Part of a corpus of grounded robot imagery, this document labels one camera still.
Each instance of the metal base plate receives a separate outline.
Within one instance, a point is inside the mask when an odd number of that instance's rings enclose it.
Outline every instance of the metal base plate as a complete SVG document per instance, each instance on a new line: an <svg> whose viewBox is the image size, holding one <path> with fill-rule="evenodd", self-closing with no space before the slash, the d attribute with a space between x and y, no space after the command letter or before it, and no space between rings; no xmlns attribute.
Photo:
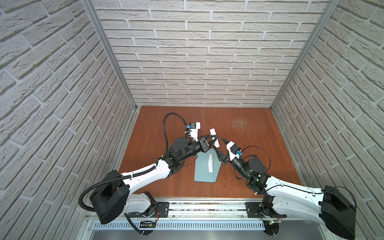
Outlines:
<svg viewBox="0 0 384 240"><path fill-rule="evenodd" d="M156 202L156 204L157 204L156 208L159 210L159 213L160 213L160 218L168 217L169 202ZM139 212L130 212L128 216L129 217L145 217L143 214Z"/></svg>
<svg viewBox="0 0 384 240"><path fill-rule="evenodd" d="M247 209L248 218L260 218L260 203L259 202L246 202L245 207Z"/></svg>

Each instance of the black cable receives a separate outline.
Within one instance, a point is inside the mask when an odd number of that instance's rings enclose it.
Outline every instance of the black cable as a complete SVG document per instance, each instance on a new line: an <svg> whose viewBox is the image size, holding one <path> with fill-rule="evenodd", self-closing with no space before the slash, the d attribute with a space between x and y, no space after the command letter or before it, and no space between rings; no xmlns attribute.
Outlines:
<svg viewBox="0 0 384 240"><path fill-rule="evenodd" d="M153 232L153 230L143 230L141 231L140 229L138 229L134 224L133 222L131 221L131 219L129 218L128 214L124 214L125 218L128 220L129 224L133 227L133 229L138 232L141 236L147 236L148 234L150 234L151 232Z"/></svg>
<svg viewBox="0 0 384 240"><path fill-rule="evenodd" d="M143 172L138 172L138 173L134 173L133 176L131 177L131 175L126 175L126 176L120 176L120 177L115 177L115 178L112 178L112 179L109 179L109 180L105 180L105 181L101 181L101 182L98 182L96 184L93 184L92 186L90 186L89 188L85 189L84 192L81 193L80 197L79 197L79 206L82 208L82 209L85 209L87 211L91 211L91 212L95 212L95 209L93 207L90 207L90 206L87 206L83 199L84 199L84 196L89 193L90 191L92 191L93 189L101 186L101 185L104 185L106 183L109 183L109 182L115 182L115 181L119 181L119 180L124 180L124 179L129 179L129 178L133 178L133 177L138 177L138 176L141 176L141 175L144 175L144 174L147 174L149 173L150 171L154 170L156 168L156 165L151 167L150 169L148 170L145 170Z"/></svg>
<svg viewBox="0 0 384 240"><path fill-rule="evenodd" d="M235 171L235 168L233 168L233 174L235 175L235 177L236 177L238 180L240 180L240 179L241 179L241 177L237 177L237 176L236 176L236 171Z"/></svg>
<svg viewBox="0 0 384 240"><path fill-rule="evenodd" d="M306 190L298 189L298 188L295 188L295 187L292 187L292 186L289 186L289 185L281 185L281 184L279 184L279 185L275 185L275 186L273 186L273 187L270 187L270 188L268 188L267 190L265 190L264 192L260 192L260 193L258 193L258 194L264 194L264 193L266 193L267 191L269 191L270 189L272 189L272 188L274 188L274 187L278 187L278 186L290 187L290 188L293 188L293 189L296 189L296 190L299 190L299 191L302 191L302 192L307 192L307 193L310 193L310 194L324 194L324 193L327 193L327 192L332 191L332 190L335 189L335 188L341 187L341 188L344 188L345 190L348 191L348 193L351 195L351 197L352 197L352 199L353 199L353 202L355 203L355 208L356 208L356 209L358 208L357 203L356 203L356 199L355 199L354 195L352 194L352 192L349 191L347 188L345 188L345 187L343 187L343 186L335 186L335 187L332 187L330 190L325 191L325 192L316 192L316 193L313 193L313 192L308 192L308 191L306 191Z"/></svg>
<svg viewBox="0 0 384 240"><path fill-rule="evenodd" d="M197 157L198 157L198 156L197 156L197 154L196 154L196 158L195 158L195 160L193 160L193 162L191 162L191 163L188 163L188 164L186 164L186 165L184 165L184 163L185 163L185 162L183 162L183 166L188 166L188 165L191 165L192 163L194 163L194 162L196 161Z"/></svg>
<svg viewBox="0 0 384 240"><path fill-rule="evenodd" d="M247 149L249 147L258 147L258 148L260 148L261 150L263 150L266 153L266 155L268 156L268 159L269 159L269 167L267 168L267 170L265 170L264 173L268 172L268 170L271 168L271 157L268 155L268 153L262 147L255 146L255 145L251 145L251 146L248 146L248 147L244 148L243 152L244 152L245 149Z"/></svg>
<svg viewBox="0 0 384 240"><path fill-rule="evenodd" d="M179 114L177 113L167 113L165 116L164 116L164 119L163 119L163 131L164 131L164 138L166 139L166 152L164 153L164 155L166 155L168 153L168 138L167 138L167 132L166 132L166 120L167 120L167 117L169 115L176 115L178 116L179 118L181 118L181 120L183 120L183 123L185 125L185 128L187 128L187 122L184 120L184 118L182 116L180 116Z"/></svg>

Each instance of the black motor housing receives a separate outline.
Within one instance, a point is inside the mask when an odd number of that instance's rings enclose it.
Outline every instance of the black motor housing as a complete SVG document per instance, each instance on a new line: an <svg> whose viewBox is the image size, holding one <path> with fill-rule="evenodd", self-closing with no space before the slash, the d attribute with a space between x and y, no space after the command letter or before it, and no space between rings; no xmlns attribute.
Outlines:
<svg viewBox="0 0 384 240"><path fill-rule="evenodd" d="M110 171L103 181L120 177L116 170ZM118 217L127 202L129 185L123 180L110 182L97 187L89 196L90 201L100 219L101 224L107 224Z"/></svg>
<svg viewBox="0 0 384 240"><path fill-rule="evenodd" d="M324 192L319 204L325 226L339 237L355 239L356 207L334 187L325 186Z"/></svg>

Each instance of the mounting plate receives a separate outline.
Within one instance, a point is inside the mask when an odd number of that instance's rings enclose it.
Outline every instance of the mounting plate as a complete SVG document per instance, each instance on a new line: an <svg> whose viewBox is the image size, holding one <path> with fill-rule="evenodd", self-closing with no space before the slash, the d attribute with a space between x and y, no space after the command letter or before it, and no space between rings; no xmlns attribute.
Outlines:
<svg viewBox="0 0 384 240"><path fill-rule="evenodd" d="M169 202L156 202L156 208L159 210L160 218L168 217ZM130 212L128 216L129 217L145 217L143 214L139 212Z"/></svg>

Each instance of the brick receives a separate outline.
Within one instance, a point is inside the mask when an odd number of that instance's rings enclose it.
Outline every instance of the brick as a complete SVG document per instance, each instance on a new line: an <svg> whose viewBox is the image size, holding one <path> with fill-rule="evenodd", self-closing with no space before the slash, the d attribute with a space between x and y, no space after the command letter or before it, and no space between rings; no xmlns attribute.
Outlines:
<svg viewBox="0 0 384 240"><path fill-rule="evenodd" d="M64 39L61 35L56 34L49 38L48 41L40 44L37 48L29 51L10 65L7 69L16 77L21 78L31 71L35 66L39 65L45 58L54 53L58 48L64 45Z"/></svg>
<svg viewBox="0 0 384 240"><path fill-rule="evenodd" d="M377 145L383 148L384 131L377 124L375 124L374 121L372 121L366 114L359 117L356 121L373 138Z"/></svg>
<svg viewBox="0 0 384 240"><path fill-rule="evenodd" d="M80 32L89 23L89 18L86 13L83 13L80 17L76 18L75 21L66 26L61 33L63 34L66 41L73 38L78 32Z"/></svg>
<svg viewBox="0 0 384 240"><path fill-rule="evenodd" d="M240 30L241 23L187 22L188 30Z"/></svg>
<svg viewBox="0 0 384 240"><path fill-rule="evenodd" d="M336 67L340 69L340 71L343 72L357 86L357 88L364 92L373 101L376 101L383 96L384 92L382 89L378 88L371 81L355 72L354 68L352 68L344 60L341 59L336 64Z"/></svg>
<svg viewBox="0 0 384 240"><path fill-rule="evenodd" d="M10 115L2 120L0 123L0 142L8 138L13 131L15 131L25 120L33 113L39 104L33 98L28 98L20 104Z"/></svg>
<svg viewBox="0 0 384 240"><path fill-rule="evenodd" d="M136 45L140 46L186 46L185 39L135 39Z"/></svg>
<svg viewBox="0 0 384 240"><path fill-rule="evenodd" d="M187 73L186 68L142 68L144 73Z"/></svg>
<svg viewBox="0 0 384 240"><path fill-rule="evenodd" d="M207 62L203 62L203 61L187 61L187 62L185 62L185 61L163 61L163 62L161 62L161 65L163 67L175 67L175 68L179 68L179 67L204 68L207 66Z"/></svg>
<svg viewBox="0 0 384 240"><path fill-rule="evenodd" d="M158 62L158 61L119 61L119 65L121 67L139 67L139 66L142 66L142 67L160 67L160 62Z"/></svg>
<svg viewBox="0 0 384 240"><path fill-rule="evenodd" d="M14 84L14 80L4 70L0 70L0 93L3 93Z"/></svg>
<svg viewBox="0 0 384 240"><path fill-rule="evenodd" d="M55 52L47 61L47 65L56 71L74 52L85 43L82 36L77 36L64 47Z"/></svg>
<svg viewBox="0 0 384 240"><path fill-rule="evenodd" d="M270 22L286 22L289 19L290 22L308 22L317 23L321 16L321 13L272 13Z"/></svg>
<svg viewBox="0 0 384 240"><path fill-rule="evenodd" d="M152 19L155 20L182 20L182 21L209 21L209 12L190 12L190 11L161 11L152 10Z"/></svg>
<svg viewBox="0 0 384 240"><path fill-rule="evenodd" d="M208 38L208 31L168 31L156 30L158 38Z"/></svg>
<svg viewBox="0 0 384 240"><path fill-rule="evenodd" d="M94 47L99 43L99 39L96 34L94 34L86 44L84 44L77 52L76 56L80 61L83 61L88 54L93 50Z"/></svg>
<svg viewBox="0 0 384 240"><path fill-rule="evenodd" d="M100 9L97 14L100 19L150 19L147 10Z"/></svg>
<svg viewBox="0 0 384 240"><path fill-rule="evenodd" d="M384 10L379 8L377 12L372 16L371 22L384 26L384 18L383 18Z"/></svg>
<svg viewBox="0 0 384 240"><path fill-rule="evenodd" d="M311 2L310 6L308 7L307 12L320 12L320 13L322 13L324 11L326 5L327 5L327 2Z"/></svg>
<svg viewBox="0 0 384 240"><path fill-rule="evenodd" d="M213 12L212 20L216 21L254 21L260 22L268 20L269 13L247 13L247 12Z"/></svg>
<svg viewBox="0 0 384 240"><path fill-rule="evenodd" d="M290 48L303 48L305 41L293 41Z"/></svg>
<svg viewBox="0 0 384 240"><path fill-rule="evenodd" d="M133 46L133 41L130 38L109 38L111 46Z"/></svg>
<svg viewBox="0 0 384 240"><path fill-rule="evenodd" d="M72 89L72 87L76 84L76 82L79 81L84 76L84 74L86 73L86 71L92 65L93 62L94 62L94 57L92 55L89 55L72 72L72 74L64 80L63 85L68 89Z"/></svg>
<svg viewBox="0 0 384 240"><path fill-rule="evenodd" d="M340 56L335 53L330 47L317 40L314 44L315 48L324 55L331 63L335 64Z"/></svg>
<svg viewBox="0 0 384 240"><path fill-rule="evenodd" d="M201 1L190 0L187 10L231 10L243 11L244 3L238 1Z"/></svg>
<svg viewBox="0 0 384 240"><path fill-rule="evenodd" d="M342 0L339 6L365 19L369 18L376 9L373 5L360 0Z"/></svg>
<svg viewBox="0 0 384 240"><path fill-rule="evenodd" d="M325 29L327 29L330 33L340 38L346 44L351 42L354 38L354 34L352 31L340 25L338 22L334 21L333 19L330 19L327 22Z"/></svg>
<svg viewBox="0 0 384 240"><path fill-rule="evenodd" d="M246 31L212 31L211 39L250 39L261 40L262 32L246 32Z"/></svg>
<svg viewBox="0 0 384 240"><path fill-rule="evenodd" d="M51 76L51 71L46 65L36 69L13 91L5 93L0 97L0 117L14 109L26 96L35 90L42 82Z"/></svg>
<svg viewBox="0 0 384 240"><path fill-rule="evenodd" d="M379 85L381 88L384 88L384 82L381 81L381 76L383 75L383 70L376 67L372 63L368 63L361 72L375 84Z"/></svg>
<svg viewBox="0 0 384 240"><path fill-rule="evenodd" d="M160 47L160 53L166 54L207 54L208 48L196 47Z"/></svg>
<svg viewBox="0 0 384 240"><path fill-rule="evenodd" d="M20 178L22 178L23 172L28 173L28 174L25 173L25 175L23 176L24 178L28 179L31 177L31 174L36 171L36 167L38 167L41 163L41 161L36 161L35 158L31 159L31 157L36 152L39 145L44 141L44 139L49 136L49 134L51 133L53 128L57 125L57 123L58 123L57 120L49 118L40 127L40 129L34 134L32 139L28 141L26 145L24 145L24 148L21 151L19 151L18 154L16 154L16 156L8 163L8 165L5 166L5 168L3 169L3 175L0 176L0 179L2 180L0 183L1 189L5 189L6 186L12 183L12 180L19 172L21 173L19 175ZM5 194L2 198L2 207L6 207L7 205L10 205L11 202L8 203L9 201L8 198L12 198L12 197L15 197L15 196L13 194Z"/></svg>
<svg viewBox="0 0 384 240"><path fill-rule="evenodd" d="M341 24L347 25L348 28L356 31L358 34L364 36L375 42L378 45L383 43L382 35L384 30L373 24L366 23L364 20L346 13L340 21Z"/></svg>
<svg viewBox="0 0 384 240"><path fill-rule="evenodd" d="M71 10L71 13L74 17L78 17L80 14L85 12L83 3L81 1L77 1L69 5L69 9Z"/></svg>
<svg viewBox="0 0 384 240"><path fill-rule="evenodd" d="M278 63L280 56L249 56L249 55L236 55L235 61L251 61L257 63Z"/></svg>
<svg viewBox="0 0 384 240"><path fill-rule="evenodd" d="M1 222L2 229L0 231L0 234L2 236L5 236L12 229L12 226L22 215L25 207L28 205L28 202L28 200L18 199L8 210Z"/></svg>
<svg viewBox="0 0 384 240"><path fill-rule="evenodd" d="M188 73L229 73L229 68L188 68Z"/></svg>
<svg viewBox="0 0 384 240"><path fill-rule="evenodd" d="M95 33L95 30L93 29L93 26L91 23L87 24L83 30L81 31L81 33L84 35L85 39L89 39L90 37L92 37L92 35Z"/></svg>
<svg viewBox="0 0 384 240"><path fill-rule="evenodd" d="M95 9L98 8L120 8L118 0L92 0Z"/></svg>
<svg viewBox="0 0 384 240"><path fill-rule="evenodd" d="M330 130L329 132L332 132L332 129L335 129L335 130L342 129L344 127L344 123L340 120L340 118L336 115L336 113L331 109L331 107L327 104L327 102L320 96L320 94L318 92L314 92L312 96L316 100L316 102L319 104L321 109L324 111L325 115L331 120L331 122L336 127L336 128L334 128L333 126L327 127L327 129ZM322 122L323 124L328 123L328 121L325 121L325 120L322 120Z"/></svg>
<svg viewBox="0 0 384 240"><path fill-rule="evenodd" d="M258 55L291 55L298 56L301 49L289 49L289 48L262 48Z"/></svg>
<svg viewBox="0 0 384 240"><path fill-rule="evenodd" d="M310 33L280 33L267 32L264 36L265 40L307 40Z"/></svg>
<svg viewBox="0 0 384 240"><path fill-rule="evenodd" d="M233 55L188 55L188 61L232 61Z"/></svg>
<svg viewBox="0 0 384 240"><path fill-rule="evenodd" d="M47 9L48 13L52 14L65 6L75 2L76 0L64 0L60 2L56 2L54 0L42 0L44 7Z"/></svg>
<svg viewBox="0 0 384 240"><path fill-rule="evenodd" d="M244 31L295 31L297 23L254 23L245 22Z"/></svg>
<svg viewBox="0 0 384 240"><path fill-rule="evenodd" d="M105 30L109 38L153 38L152 30Z"/></svg>
<svg viewBox="0 0 384 240"><path fill-rule="evenodd" d="M243 62L209 62L210 68L251 68L253 63Z"/></svg>
<svg viewBox="0 0 384 240"><path fill-rule="evenodd" d="M368 42L367 40L361 37L357 37L352 42L351 47L366 56L370 61L373 61L380 67L384 67L384 51L381 49L377 49L376 45Z"/></svg>
<svg viewBox="0 0 384 240"><path fill-rule="evenodd" d="M249 78L248 74L208 74L207 79L244 79Z"/></svg>
<svg viewBox="0 0 384 240"><path fill-rule="evenodd" d="M105 30L122 30L128 29L127 21L125 20L102 20Z"/></svg>
<svg viewBox="0 0 384 240"><path fill-rule="evenodd" d="M163 78L162 73L125 73L125 78Z"/></svg>
<svg viewBox="0 0 384 240"><path fill-rule="evenodd" d="M58 31L60 28L68 24L73 20L71 12L66 9L60 13L55 14L53 17L31 27L24 31L24 37L33 46L43 41L53 33Z"/></svg>
<svg viewBox="0 0 384 240"><path fill-rule="evenodd" d="M71 72L78 66L78 62L74 57L68 60L52 77L44 82L36 91L35 95L41 101L45 102L52 93L60 86L60 84L71 74Z"/></svg>
<svg viewBox="0 0 384 240"><path fill-rule="evenodd" d="M157 54L139 54L140 60L154 60L154 61L186 61L185 55L157 55Z"/></svg>
<svg viewBox="0 0 384 240"><path fill-rule="evenodd" d="M18 56L27 52L29 49L29 45L20 35L17 35L8 41L1 43L0 66L5 66Z"/></svg>
<svg viewBox="0 0 384 240"><path fill-rule="evenodd" d="M156 47L115 46L115 53L157 53Z"/></svg>
<svg viewBox="0 0 384 240"><path fill-rule="evenodd" d="M12 2L9 9L11 9L12 6L14 6L14 2ZM45 11L39 3L31 4L5 17L3 16L0 20L0 40L4 40L46 16Z"/></svg>
<svg viewBox="0 0 384 240"><path fill-rule="evenodd" d="M352 42L352 44L353 43L355 43L355 46L359 46L360 42L356 39ZM329 38L329 40L327 41L327 45L330 46L334 51L339 53L356 68L361 68L366 62L366 60L362 56L357 54L352 49L348 48L345 44L343 44L340 40L336 39L334 36L331 36Z"/></svg>
<svg viewBox="0 0 384 240"><path fill-rule="evenodd" d="M59 88L46 104L36 111L36 113L12 135L11 139L20 144L25 144L32 134L44 123L44 120L49 117L56 106L64 99L67 93L63 87Z"/></svg>
<svg viewBox="0 0 384 240"><path fill-rule="evenodd" d="M77 98L80 96L82 91L85 89L87 84L89 83L89 78L84 77L79 81L76 87L71 91L71 93L66 97L66 99L59 105L58 108L54 111L54 113L60 117L64 118L65 114L71 109Z"/></svg>
<svg viewBox="0 0 384 240"><path fill-rule="evenodd" d="M239 47L242 47L242 48L287 48L289 43L290 43L290 41L240 40Z"/></svg>
<svg viewBox="0 0 384 240"><path fill-rule="evenodd" d="M210 54L245 54L245 55L256 55L257 48L211 48Z"/></svg>
<svg viewBox="0 0 384 240"><path fill-rule="evenodd" d="M234 74L273 74L275 70L274 69L246 69L246 68L233 68L231 73Z"/></svg>
<svg viewBox="0 0 384 240"><path fill-rule="evenodd" d="M90 78L93 78L93 76L96 74L96 72L99 70L103 62L107 59L107 55L105 52L99 56L98 59L91 65L91 67L88 69L87 73Z"/></svg>
<svg viewBox="0 0 384 240"><path fill-rule="evenodd" d="M338 101L345 106L348 112L352 115L352 117L356 117L361 113L361 110L357 105L344 93L337 85L330 79L324 79L323 83L327 86L329 91L335 96Z"/></svg>
<svg viewBox="0 0 384 240"><path fill-rule="evenodd" d="M238 40L188 40L188 46L228 46L237 47Z"/></svg>
<svg viewBox="0 0 384 240"><path fill-rule="evenodd" d="M187 94L187 89L148 89L149 93L175 93L175 94Z"/></svg>
<svg viewBox="0 0 384 240"><path fill-rule="evenodd" d="M132 29L185 30L184 21L129 21Z"/></svg>
<svg viewBox="0 0 384 240"><path fill-rule="evenodd" d="M184 10L183 0L143 0L132 2L130 0L122 0L124 8L131 9L172 9Z"/></svg>

